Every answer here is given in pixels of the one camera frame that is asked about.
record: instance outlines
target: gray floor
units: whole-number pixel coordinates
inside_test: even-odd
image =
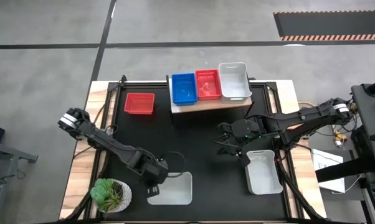
[[[109,3],[2,0],[0,44],[99,43]],[[272,12],[360,9],[375,9],[375,0],[120,0],[108,42],[279,40]],[[75,141],[56,122],[69,107],[84,106],[96,54],[0,50],[4,143],[40,155],[37,164],[20,163],[27,177],[12,183],[3,223],[58,218]],[[257,79],[291,79],[298,99],[313,103],[349,99],[351,85],[375,81],[375,45],[106,49],[98,79],[164,80],[221,62],[245,62]],[[311,146],[329,147],[326,141],[313,136]],[[332,219],[364,221],[358,202],[325,205]]]

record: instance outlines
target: desk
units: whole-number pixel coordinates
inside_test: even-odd
[[[297,111],[299,108],[293,82],[291,80],[270,80],[270,82],[277,83],[278,97],[280,100],[280,105],[282,107],[282,112],[291,113]],[[85,110],[88,111],[91,118],[96,116],[99,109],[105,102],[108,83],[109,82],[104,81],[92,82],[87,100],[87,105],[85,107]],[[271,103],[273,102],[273,105],[276,105],[274,98],[270,98]],[[108,124],[110,124],[112,118],[113,105],[114,102],[112,100],[107,120]],[[99,119],[96,123],[97,126],[100,125],[101,120],[102,116],[99,116]],[[308,145],[306,141],[302,140],[300,144]],[[75,153],[84,150],[86,147],[87,145],[85,142],[78,142],[75,149]],[[65,218],[67,215],[69,215],[87,192],[90,179],[92,176],[94,155],[95,150],[90,149],[74,159],[70,170],[69,181],[67,182],[67,188],[65,191],[62,208],[60,211],[60,218]],[[315,170],[312,165],[310,152],[307,149],[302,149],[298,147],[292,150],[292,159],[299,189],[301,190],[305,198],[308,200],[308,202],[312,205],[312,207],[320,215],[325,217],[326,212],[323,206],[323,201],[321,199],[321,194],[315,175]],[[297,217],[297,210],[295,209],[295,199],[290,190],[287,190],[292,217]]]

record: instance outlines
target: blue basket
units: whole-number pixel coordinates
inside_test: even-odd
[[[194,73],[172,74],[173,102],[177,106],[197,102],[197,85]]]

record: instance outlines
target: red basket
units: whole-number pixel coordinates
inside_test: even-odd
[[[216,100],[221,97],[218,69],[196,70],[199,100]]]
[[[152,114],[154,93],[128,93],[124,111],[129,114]]]

